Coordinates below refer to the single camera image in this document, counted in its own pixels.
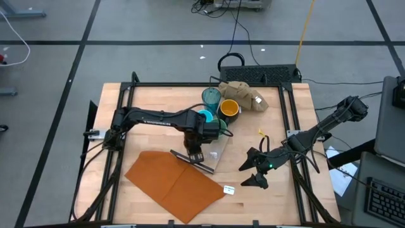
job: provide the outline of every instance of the wooden table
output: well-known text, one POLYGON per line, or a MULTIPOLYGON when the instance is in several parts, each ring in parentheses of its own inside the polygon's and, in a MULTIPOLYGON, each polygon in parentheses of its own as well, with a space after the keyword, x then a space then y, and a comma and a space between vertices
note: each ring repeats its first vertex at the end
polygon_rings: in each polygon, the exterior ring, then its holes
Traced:
MULTIPOLYGON (((116 108, 119 88, 120 84, 104 85, 94 124, 95 129, 109 128, 116 108)), ((309 86, 293 84, 293 88, 301 129, 309 129, 317 124, 309 86)), ((204 89, 205 87, 136 87, 133 106, 148 110, 175 112, 200 103, 201 92, 204 89)), ((258 148, 261 140, 258 130, 261 129, 269 135, 270 149, 279 147, 280 142, 285 139, 278 89, 272 87, 255 89, 266 99, 269 108, 262 113, 243 111, 239 115, 238 120, 234 123, 235 136, 229 139, 215 174, 206 174, 221 186, 235 187, 235 195, 226 195, 214 202, 191 220, 190 224, 242 225, 252 224, 253 220, 259 220, 261 225, 298 225, 300 223, 289 163, 269 172, 266 176, 268 189, 240 186, 242 181, 250 177, 252 173, 256 173, 255 169, 239 172, 238 168, 246 160, 246 151, 252 146, 258 148)), ((290 126, 294 126, 287 93, 285 93, 285 99, 290 126)), ((136 161, 141 151, 169 152, 170 149, 176 150, 182 146, 183 136, 183 133, 171 127, 145 124, 136 125, 128 132, 113 223, 167 224, 168 220, 174 220, 176 224, 182 224, 133 185, 124 174, 136 161)), ((99 141, 92 142, 89 147, 93 147, 97 143, 99 141)), ((314 149, 323 151, 322 143, 316 143, 314 149)), ((92 158, 97 151, 97 149, 91 151, 86 160, 92 158)), ((106 155, 107 152, 104 152, 97 157, 83 175, 75 206, 78 216, 85 212, 99 193, 106 155)), ((313 191, 330 214, 340 220, 327 162, 324 157, 317 154, 315 154, 315 159, 321 173, 317 174, 309 165, 313 191)), ((306 219, 311 220, 308 199, 303 191, 302 196, 306 207, 306 219)), ((107 217, 109 201, 110 195, 107 195, 102 219, 107 217)))

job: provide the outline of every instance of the white cable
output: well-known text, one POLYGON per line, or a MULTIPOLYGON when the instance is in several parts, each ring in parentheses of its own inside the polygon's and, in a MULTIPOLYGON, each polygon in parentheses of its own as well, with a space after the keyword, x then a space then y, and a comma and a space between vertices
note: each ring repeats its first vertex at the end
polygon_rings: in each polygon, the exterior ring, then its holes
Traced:
POLYGON ((8 26, 10 26, 10 28, 12 29, 12 31, 18 36, 18 38, 20 38, 20 40, 26 45, 26 47, 27 47, 27 49, 28 49, 27 57, 25 57, 25 59, 24 59, 23 61, 18 62, 18 63, 10 63, 10 64, 7 64, 7 65, 2 65, 2 64, 0 64, 0 67, 10 67, 10 66, 14 66, 14 65, 19 65, 19 64, 25 63, 26 60, 28 59, 28 57, 30 56, 31 49, 30 49, 30 47, 28 46, 28 44, 20 37, 20 35, 14 30, 13 26, 11 26, 10 22, 9 22, 9 21, 7 20, 7 18, 6 18, 6 15, 4 15, 1 10, 0 10, 0 13, 2 14, 2 16, 4 17, 4 19, 6 20, 8 26))

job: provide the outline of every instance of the small white tag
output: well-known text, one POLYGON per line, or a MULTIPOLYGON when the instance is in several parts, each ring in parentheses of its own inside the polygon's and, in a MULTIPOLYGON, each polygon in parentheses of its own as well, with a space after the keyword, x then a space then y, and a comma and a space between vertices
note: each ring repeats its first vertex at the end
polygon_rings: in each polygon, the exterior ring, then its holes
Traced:
POLYGON ((224 186, 223 187, 223 192, 227 194, 235 194, 235 188, 231 186, 224 186))
POLYGON ((258 103, 258 104, 260 104, 260 102, 261 102, 261 99, 257 96, 257 97, 255 97, 255 100, 256 100, 256 102, 258 103))

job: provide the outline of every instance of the white paper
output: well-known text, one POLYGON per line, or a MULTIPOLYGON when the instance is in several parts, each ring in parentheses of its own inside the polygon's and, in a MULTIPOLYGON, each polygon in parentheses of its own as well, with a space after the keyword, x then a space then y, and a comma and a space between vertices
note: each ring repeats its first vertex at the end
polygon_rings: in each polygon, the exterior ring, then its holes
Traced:
POLYGON ((232 186, 224 186, 223 192, 227 194, 235 194, 235 188, 232 186))
MULTIPOLYGON (((336 151, 333 147, 329 146, 329 148, 327 149, 328 158, 331 158, 337 154, 339 154, 339 152, 336 151)), ((338 167, 338 169, 347 172, 350 175, 354 175, 357 171, 357 167, 352 163, 338 167)), ((347 187, 349 186, 352 178, 346 174, 343 174, 342 172, 339 172, 336 169, 330 170, 329 174, 332 180, 333 190, 335 191, 336 194, 342 197, 347 187)))

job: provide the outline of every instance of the blue cup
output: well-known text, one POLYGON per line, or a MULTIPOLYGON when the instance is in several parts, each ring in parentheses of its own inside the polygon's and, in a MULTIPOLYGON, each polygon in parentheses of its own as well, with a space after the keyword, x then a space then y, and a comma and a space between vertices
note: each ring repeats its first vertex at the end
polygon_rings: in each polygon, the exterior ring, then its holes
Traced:
POLYGON ((202 92, 201 98, 206 105, 205 110, 208 110, 212 115, 215 115, 216 110, 220 105, 221 92, 218 89, 210 87, 202 92))
POLYGON ((210 123, 213 121, 213 115, 207 110, 199 110, 198 113, 205 115, 205 122, 210 123))

